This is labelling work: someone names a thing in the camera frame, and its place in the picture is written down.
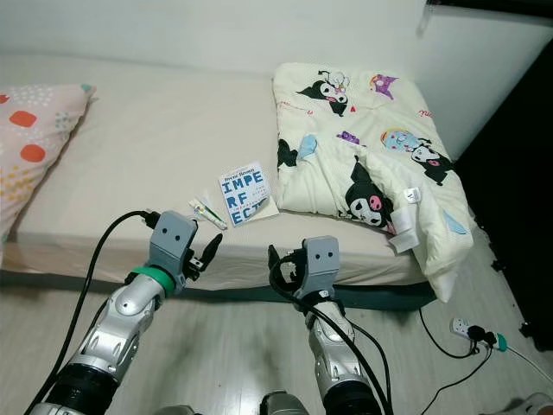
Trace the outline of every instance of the white wall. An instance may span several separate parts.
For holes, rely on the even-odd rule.
[[[553,28],[451,8],[424,27],[423,11],[423,0],[0,0],[0,51],[267,74],[284,61],[391,69],[420,86],[456,158]]]

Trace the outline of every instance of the cable connector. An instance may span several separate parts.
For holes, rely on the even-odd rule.
[[[144,223],[150,229],[155,229],[156,228],[156,225],[157,225],[157,222],[159,221],[160,216],[161,215],[159,213],[157,213],[156,211],[152,211],[152,210],[149,210],[149,209],[146,209],[144,211],[144,214],[142,215],[142,217],[144,218]]]

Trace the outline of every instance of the green ring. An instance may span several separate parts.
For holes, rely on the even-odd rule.
[[[157,268],[152,268],[150,266],[138,266],[132,270],[132,272],[144,274],[154,279],[161,287],[163,287],[167,297],[175,291],[175,282],[162,270],[158,270]]]

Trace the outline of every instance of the cartoon print blanket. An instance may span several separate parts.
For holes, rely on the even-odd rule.
[[[397,234],[397,250],[412,247],[448,301],[474,222],[416,86],[387,72],[287,63],[273,89],[278,206]]]

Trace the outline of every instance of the blanket tag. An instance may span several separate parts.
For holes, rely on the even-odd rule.
[[[413,227],[413,215],[411,215],[409,207],[401,207],[394,210],[391,214],[391,222],[394,224],[396,234],[409,231]]]
[[[421,201],[421,191],[418,188],[407,188],[404,190],[404,195],[409,203],[418,203]]]
[[[394,236],[389,239],[390,243],[396,247],[397,253],[408,251],[415,246],[420,244],[418,237],[416,236],[415,229],[410,229],[403,233],[400,233],[398,236]]]

